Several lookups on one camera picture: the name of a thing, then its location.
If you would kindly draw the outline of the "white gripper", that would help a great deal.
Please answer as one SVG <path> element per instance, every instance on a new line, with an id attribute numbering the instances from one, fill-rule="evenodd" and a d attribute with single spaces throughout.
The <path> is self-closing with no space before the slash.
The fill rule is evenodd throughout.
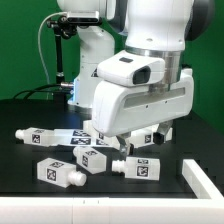
<path id="1" fill-rule="evenodd" d="M 116 136 L 120 152 L 128 156 L 133 151 L 131 131 L 159 124 L 153 142 L 161 145 L 172 127 L 173 119 L 189 114 L 193 103 L 193 71 L 185 68 L 180 80 L 164 93 L 150 93 L 148 86 L 122 87 L 101 81 L 94 94 L 93 127 L 107 137 Z"/>

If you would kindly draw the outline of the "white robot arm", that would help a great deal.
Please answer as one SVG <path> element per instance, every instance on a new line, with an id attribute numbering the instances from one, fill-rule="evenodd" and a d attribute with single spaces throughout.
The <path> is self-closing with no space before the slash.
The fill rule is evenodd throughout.
<path id="1" fill-rule="evenodd" d="M 214 0 L 57 0 L 72 23 L 87 26 L 105 18 L 127 36 L 125 49 L 100 62 L 92 103 L 92 125 L 118 139 L 128 154 L 131 133 L 151 125 L 161 145 L 173 120 L 193 104 L 192 70 L 181 65 L 185 43 L 208 28 Z"/>

